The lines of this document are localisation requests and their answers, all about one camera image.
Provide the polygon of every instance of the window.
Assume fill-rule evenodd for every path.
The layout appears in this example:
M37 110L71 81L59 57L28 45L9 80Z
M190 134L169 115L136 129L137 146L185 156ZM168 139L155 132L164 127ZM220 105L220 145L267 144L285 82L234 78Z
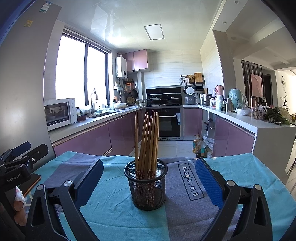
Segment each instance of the window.
M56 70L57 99L75 98L76 107L89 109L92 101L109 104L107 53L63 34Z

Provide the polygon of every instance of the white microwave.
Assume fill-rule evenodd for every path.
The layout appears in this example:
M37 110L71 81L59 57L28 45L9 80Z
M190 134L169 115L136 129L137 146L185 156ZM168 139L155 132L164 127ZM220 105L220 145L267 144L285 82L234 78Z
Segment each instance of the white microwave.
M44 110L49 131L77 121L74 99L46 100Z

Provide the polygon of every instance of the black mesh pen holder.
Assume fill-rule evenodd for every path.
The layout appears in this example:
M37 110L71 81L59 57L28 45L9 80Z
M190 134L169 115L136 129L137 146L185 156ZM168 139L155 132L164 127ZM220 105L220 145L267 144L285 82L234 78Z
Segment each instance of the black mesh pen holder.
M158 209L165 203L165 175L167 172L168 166L157 159L155 173L148 171L148 176L151 179L145 177L143 173L138 173L137 175L143 179L139 180L136 179L135 161L126 165L124 174L128 178L133 203L137 208L151 211Z

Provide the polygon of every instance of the doorway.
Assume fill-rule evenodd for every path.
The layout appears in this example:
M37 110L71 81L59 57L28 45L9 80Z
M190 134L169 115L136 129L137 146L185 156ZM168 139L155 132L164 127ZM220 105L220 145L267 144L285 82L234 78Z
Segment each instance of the doorway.
M272 87L271 87L271 75L265 74L262 76L263 96L266 97L266 105L272 104Z

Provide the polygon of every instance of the blue gripper pad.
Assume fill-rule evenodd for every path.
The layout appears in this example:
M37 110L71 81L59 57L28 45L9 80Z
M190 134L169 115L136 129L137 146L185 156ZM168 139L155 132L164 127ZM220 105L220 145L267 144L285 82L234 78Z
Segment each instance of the blue gripper pad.
M212 204L221 209L224 205L223 191L211 171L205 166L201 159L197 159L195 171L209 195Z

